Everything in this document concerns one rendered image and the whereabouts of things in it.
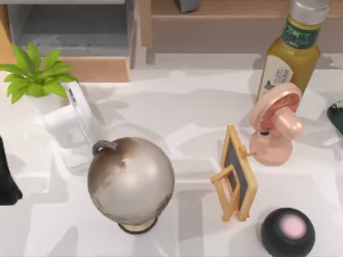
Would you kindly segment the white desk fan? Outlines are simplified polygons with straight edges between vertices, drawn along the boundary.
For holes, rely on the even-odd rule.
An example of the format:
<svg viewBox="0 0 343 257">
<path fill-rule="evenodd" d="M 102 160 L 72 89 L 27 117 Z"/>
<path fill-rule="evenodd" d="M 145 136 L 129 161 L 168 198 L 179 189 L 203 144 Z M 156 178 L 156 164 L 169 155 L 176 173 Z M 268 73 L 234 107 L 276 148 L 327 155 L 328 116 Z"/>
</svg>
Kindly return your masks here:
<svg viewBox="0 0 343 257">
<path fill-rule="evenodd" d="M 65 89 L 69 102 L 44 114 L 42 119 L 68 172 L 84 174 L 93 158 L 92 147 L 99 138 L 98 127 L 79 83 L 68 82 Z"/>
</svg>

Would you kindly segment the wooden open shelf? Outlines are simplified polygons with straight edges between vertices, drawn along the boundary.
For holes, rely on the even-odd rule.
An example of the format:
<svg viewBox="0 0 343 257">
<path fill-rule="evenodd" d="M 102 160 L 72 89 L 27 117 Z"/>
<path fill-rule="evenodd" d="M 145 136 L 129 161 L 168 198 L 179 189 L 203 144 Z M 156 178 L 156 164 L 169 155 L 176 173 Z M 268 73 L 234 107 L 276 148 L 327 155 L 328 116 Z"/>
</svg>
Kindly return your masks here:
<svg viewBox="0 0 343 257">
<path fill-rule="evenodd" d="M 290 0 L 138 0 L 141 44 L 162 54 L 265 54 L 281 34 Z"/>
</svg>

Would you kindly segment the green bottle with grey cap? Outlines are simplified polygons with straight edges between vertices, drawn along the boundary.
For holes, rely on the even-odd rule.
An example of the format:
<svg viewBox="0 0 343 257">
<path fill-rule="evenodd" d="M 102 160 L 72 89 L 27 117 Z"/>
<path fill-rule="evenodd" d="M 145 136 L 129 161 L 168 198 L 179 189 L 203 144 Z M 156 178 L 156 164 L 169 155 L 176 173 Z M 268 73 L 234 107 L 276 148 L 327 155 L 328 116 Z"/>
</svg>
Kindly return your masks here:
<svg viewBox="0 0 343 257">
<path fill-rule="evenodd" d="M 266 53 L 258 99 L 285 82 L 306 90 L 320 57 L 317 39 L 329 8 L 330 0 L 291 0 L 282 33 Z"/>
</svg>

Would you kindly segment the green plant in white pot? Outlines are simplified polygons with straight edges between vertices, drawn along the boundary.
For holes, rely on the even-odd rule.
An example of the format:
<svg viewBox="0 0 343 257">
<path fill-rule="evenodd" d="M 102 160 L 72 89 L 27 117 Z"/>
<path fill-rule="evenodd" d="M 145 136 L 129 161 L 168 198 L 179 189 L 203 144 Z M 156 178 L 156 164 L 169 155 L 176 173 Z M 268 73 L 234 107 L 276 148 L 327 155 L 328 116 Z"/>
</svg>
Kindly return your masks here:
<svg viewBox="0 0 343 257">
<path fill-rule="evenodd" d="M 27 50 L 12 44 L 12 50 L 16 63 L 0 64 L 0 71 L 9 73 L 3 81 L 9 84 L 6 95 L 11 103 L 15 104 L 25 96 L 39 115 L 60 108 L 68 98 L 63 84 L 77 81 L 69 73 L 72 67 L 58 59 L 61 50 L 51 51 L 43 62 L 34 43 L 30 43 Z"/>
</svg>

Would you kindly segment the framed blackboard with wooden stand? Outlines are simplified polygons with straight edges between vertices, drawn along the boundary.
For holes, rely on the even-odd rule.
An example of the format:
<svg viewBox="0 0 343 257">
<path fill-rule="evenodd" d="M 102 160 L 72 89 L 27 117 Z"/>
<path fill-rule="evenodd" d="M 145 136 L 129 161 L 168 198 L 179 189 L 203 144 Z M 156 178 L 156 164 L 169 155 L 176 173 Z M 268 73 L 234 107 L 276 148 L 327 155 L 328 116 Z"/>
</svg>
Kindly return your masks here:
<svg viewBox="0 0 343 257">
<path fill-rule="evenodd" d="M 239 221 L 249 217 L 257 193 L 257 182 L 248 161 L 250 155 L 241 143 L 235 126 L 227 126 L 221 170 L 211 177 L 223 212 L 223 222 L 228 222 L 233 214 Z"/>
</svg>

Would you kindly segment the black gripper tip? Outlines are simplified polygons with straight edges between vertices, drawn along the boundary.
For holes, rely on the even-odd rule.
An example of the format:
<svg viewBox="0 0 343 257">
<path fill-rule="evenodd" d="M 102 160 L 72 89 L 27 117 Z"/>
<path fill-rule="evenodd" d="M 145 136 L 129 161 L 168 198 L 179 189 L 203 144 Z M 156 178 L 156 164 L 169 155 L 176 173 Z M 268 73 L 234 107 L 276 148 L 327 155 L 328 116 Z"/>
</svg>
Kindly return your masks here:
<svg viewBox="0 0 343 257">
<path fill-rule="evenodd" d="M 13 206 L 22 197 L 22 191 L 11 176 L 3 139 L 0 136 L 0 206 Z"/>
</svg>

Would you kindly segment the pink desk fan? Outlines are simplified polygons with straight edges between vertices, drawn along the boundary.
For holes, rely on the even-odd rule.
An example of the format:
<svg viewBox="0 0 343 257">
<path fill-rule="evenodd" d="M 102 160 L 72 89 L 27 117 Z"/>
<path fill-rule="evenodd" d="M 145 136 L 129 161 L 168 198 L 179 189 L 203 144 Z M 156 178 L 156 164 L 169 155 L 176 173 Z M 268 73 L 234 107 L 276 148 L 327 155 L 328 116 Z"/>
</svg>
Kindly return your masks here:
<svg viewBox="0 0 343 257">
<path fill-rule="evenodd" d="M 250 139 L 250 151 L 261 164 L 279 166 L 287 162 L 304 125 L 295 114 L 302 93 L 291 82 L 273 87 L 255 103 L 249 123 L 255 130 Z"/>
</svg>

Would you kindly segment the dark green object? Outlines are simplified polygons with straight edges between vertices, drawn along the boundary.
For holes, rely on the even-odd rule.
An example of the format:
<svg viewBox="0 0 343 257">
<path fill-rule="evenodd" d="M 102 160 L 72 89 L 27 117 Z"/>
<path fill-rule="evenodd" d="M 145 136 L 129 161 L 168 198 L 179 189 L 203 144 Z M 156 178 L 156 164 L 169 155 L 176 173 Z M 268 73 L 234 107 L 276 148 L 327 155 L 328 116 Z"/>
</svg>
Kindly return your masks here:
<svg viewBox="0 0 343 257">
<path fill-rule="evenodd" d="M 343 135 L 343 99 L 328 108 L 327 117 L 332 125 Z"/>
</svg>

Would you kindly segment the pulled-out wooden drawer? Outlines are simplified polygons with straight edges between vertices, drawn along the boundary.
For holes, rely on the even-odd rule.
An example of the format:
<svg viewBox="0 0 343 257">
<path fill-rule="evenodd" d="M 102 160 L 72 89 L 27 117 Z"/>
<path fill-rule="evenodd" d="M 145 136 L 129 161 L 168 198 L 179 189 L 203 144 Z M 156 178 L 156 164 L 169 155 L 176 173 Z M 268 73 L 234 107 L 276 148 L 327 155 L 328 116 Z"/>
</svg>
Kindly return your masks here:
<svg viewBox="0 0 343 257">
<path fill-rule="evenodd" d="M 134 0 L 0 0 L 0 64 L 12 44 L 36 44 L 41 56 L 129 56 L 136 43 Z"/>
</svg>

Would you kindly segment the pale wooden drawer front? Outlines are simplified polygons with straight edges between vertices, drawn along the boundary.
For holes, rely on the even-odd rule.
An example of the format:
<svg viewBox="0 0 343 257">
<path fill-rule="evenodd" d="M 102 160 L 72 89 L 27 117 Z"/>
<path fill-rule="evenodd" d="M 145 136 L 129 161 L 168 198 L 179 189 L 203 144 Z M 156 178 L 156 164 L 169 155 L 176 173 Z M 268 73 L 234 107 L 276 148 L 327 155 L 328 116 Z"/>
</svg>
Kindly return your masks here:
<svg viewBox="0 0 343 257">
<path fill-rule="evenodd" d="M 70 65 L 70 74 L 80 82 L 128 82 L 131 57 L 129 56 L 62 56 L 58 58 Z"/>
</svg>

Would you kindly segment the black round speaker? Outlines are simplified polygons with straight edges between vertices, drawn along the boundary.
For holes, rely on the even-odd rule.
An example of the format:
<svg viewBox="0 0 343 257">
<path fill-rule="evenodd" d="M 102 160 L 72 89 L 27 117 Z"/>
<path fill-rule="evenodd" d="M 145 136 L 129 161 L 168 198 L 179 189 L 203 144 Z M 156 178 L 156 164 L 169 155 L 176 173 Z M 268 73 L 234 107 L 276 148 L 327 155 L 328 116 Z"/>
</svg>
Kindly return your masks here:
<svg viewBox="0 0 343 257">
<path fill-rule="evenodd" d="M 298 209 L 278 208 L 264 219 L 261 241 L 272 257 L 307 257 L 316 233 L 311 220 Z"/>
</svg>

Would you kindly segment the dark grey object on shelf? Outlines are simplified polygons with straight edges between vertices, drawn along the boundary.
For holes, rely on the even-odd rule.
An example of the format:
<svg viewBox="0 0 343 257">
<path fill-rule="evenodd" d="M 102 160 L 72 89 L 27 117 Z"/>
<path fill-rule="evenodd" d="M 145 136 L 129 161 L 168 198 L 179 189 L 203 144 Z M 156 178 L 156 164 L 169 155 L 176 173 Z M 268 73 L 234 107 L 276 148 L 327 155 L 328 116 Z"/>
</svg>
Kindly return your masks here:
<svg viewBox="0 0 343 257">
<path fill-rule="evenodd" d="M 175 0 L 175 3 L 181 13 L 196 11 L 200 7 L 200 0 Z"/>
</svg>

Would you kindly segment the grey and brown globe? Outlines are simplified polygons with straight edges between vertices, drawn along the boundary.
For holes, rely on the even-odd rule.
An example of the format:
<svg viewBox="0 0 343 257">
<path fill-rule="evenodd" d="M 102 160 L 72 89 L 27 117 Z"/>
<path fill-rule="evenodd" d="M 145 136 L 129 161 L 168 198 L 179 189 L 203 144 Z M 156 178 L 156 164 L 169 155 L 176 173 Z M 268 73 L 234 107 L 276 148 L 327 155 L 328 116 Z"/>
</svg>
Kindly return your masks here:
<svg viewBox="0 0 343 257">
<path fill-rule="evenodd" d="M 87 188 L 96 209 L 126 233 L 150 231 L 174 193 L 175 173 L 168 156 L 139 137 L 99 140 L 92 154 Z"/>
</svg>

